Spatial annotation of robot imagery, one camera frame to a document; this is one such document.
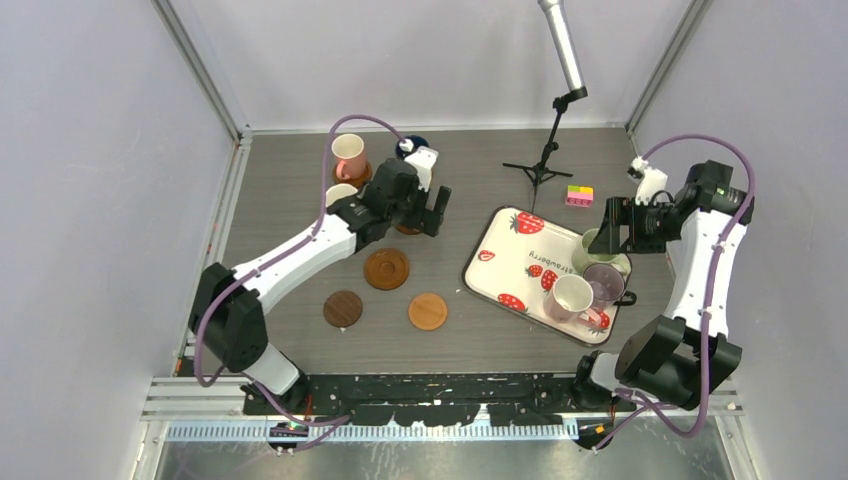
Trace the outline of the ridged wooden coaster four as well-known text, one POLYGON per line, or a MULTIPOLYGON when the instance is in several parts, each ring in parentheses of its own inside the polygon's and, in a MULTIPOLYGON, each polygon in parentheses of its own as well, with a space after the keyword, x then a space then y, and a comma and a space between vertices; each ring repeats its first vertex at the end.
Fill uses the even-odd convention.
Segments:
POLYGON ((400 232, 404 235, 420 235, 421 234, 421 231, 419 229, 406 227, 406 226, 403 226, 403 225, 396 225, 395 229, 398 232, 400 232))

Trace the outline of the glossy amber wooden coaster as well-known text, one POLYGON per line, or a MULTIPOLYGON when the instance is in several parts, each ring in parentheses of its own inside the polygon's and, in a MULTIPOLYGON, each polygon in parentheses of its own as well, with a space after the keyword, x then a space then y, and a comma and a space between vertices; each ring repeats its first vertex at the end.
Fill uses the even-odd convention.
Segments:
POLYGON ((402 286, 410 274, 407 255, 396 248, 383 248, 370 254, 364 263, 366 282, 378 290, 390 291, 402 286))

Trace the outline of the dark blue mug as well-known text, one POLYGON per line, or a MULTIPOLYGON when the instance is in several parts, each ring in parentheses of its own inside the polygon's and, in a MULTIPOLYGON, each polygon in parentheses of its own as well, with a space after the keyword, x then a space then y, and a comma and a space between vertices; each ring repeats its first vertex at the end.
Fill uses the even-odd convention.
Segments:
POLYGON ((405 159, 414 154, 420 147, 429 147, 429 142, 419 135, 408 135, 398 140, 395 146, 395 156, 405 159))

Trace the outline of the ridged wooden coaster one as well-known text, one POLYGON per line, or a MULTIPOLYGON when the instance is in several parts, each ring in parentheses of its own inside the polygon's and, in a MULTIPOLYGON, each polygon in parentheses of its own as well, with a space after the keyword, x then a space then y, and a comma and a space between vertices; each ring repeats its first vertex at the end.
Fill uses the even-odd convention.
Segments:
POLYGON ((369 182, 373 177, 373 168, 370 162, 366 163, 365 171, 358 177, 342 179, 337 175, 336 168, 331 170, 332 179, 335 184, 348 184, 354 188, 360 189, 364 184, 369 182))

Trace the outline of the white strawberry serving tray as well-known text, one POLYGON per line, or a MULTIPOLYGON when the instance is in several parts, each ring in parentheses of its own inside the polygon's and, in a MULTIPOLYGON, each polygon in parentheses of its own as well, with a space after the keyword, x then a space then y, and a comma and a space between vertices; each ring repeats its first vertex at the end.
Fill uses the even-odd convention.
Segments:
POLYGON ((512 206, 496 209, 462 273, 464 286, 512 313, 586 346, 605 343, 618 311, 604 310, 611 326, 601 330, 581 323, 558 323, 543 312, 545 271, 578 274, 571 255, 583 234, 512 206))

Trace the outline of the light orange coaster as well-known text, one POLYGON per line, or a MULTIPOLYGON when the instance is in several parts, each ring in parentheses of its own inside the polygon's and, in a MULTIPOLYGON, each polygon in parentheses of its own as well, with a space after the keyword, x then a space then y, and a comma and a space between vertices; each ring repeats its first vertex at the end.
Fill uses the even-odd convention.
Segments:
POLYGON ((448 307, 441 296, 426 292, 411 300, 407 313, 413 326, 423 331, 433 331, 446 322, 448 307))

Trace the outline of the yellow-green handled mug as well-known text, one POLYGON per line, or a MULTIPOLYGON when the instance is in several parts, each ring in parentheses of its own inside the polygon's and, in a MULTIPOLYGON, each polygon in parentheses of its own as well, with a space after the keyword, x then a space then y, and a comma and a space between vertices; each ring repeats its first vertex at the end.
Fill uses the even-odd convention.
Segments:
POLYGON ((325 192, 325 207, 329 208, 336 201, 357 193, 358 188, 353 185, 347 183, 336 184, 327 189, 325 192))

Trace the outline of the pink white red-handled mug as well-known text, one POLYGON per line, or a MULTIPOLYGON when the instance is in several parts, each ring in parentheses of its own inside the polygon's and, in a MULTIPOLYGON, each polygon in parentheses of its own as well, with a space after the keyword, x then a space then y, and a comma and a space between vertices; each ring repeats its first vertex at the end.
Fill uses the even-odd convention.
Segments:
POLYGON ((581 323, 604 330, 611 319, 603 310, 593 307, 594 290, 590 283, 576 274, 559 276, 545 271, 541 280, 544 291, 544 314, 558 323, 581 323))

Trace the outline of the dark walnut coaster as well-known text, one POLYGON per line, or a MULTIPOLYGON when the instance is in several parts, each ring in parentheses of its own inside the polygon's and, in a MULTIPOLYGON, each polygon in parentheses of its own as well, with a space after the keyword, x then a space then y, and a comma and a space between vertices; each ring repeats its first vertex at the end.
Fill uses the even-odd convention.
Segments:
POLYGON ((322 313, 324 320, 331 326, 348 328, 361 318, 363 302, 355 292, 339 290, 325 300, 322 313))

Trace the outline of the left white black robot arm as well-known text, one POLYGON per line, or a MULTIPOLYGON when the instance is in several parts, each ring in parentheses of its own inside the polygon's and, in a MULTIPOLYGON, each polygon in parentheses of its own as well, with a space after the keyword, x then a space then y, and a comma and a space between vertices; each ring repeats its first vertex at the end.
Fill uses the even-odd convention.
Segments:
POLYGON ((333 263, 383 239, 397 225, 438 234, 451 191, 442 186, 427 206, 436 151, 422 147, 384 161, 362 188, 333 202, 324 216, 266 254, 233 268, 216 262, 199 281, 188 326, 223 367, 261 383, 280 412, 307 398, 300 369, 274 347, 265 315, 282 298, 333 263))

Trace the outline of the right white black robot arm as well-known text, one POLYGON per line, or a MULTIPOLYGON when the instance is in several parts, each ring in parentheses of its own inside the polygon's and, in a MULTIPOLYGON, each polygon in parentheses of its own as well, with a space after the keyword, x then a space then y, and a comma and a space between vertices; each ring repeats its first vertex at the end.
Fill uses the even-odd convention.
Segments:
POLYGON ((633 334, 617 354, 581 358, 571 397, 584 410, 632 400, 693 410, 741 362, 728 339, 726 299, 734 258, 752 220, 754 198, 732 187, 733 169, 712 160, 693 165, 668 201, 667 176, 634 159, 634 197, 611 197, 591 254, 664 254, 674 286, 664 312, 633 334))

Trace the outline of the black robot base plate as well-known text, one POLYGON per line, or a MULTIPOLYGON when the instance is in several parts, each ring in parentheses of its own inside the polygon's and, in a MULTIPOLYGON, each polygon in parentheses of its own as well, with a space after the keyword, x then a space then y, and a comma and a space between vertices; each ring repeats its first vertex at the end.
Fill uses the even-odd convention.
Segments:
POLYGON ((274 401, 253 383, 241 390, 248 416, 285 409, 356 426, 466 426, 481 415, 497 427, 552 426, 568 414, 609 420, 636 409, 575 387, 568 373, 306 374, 274 401))

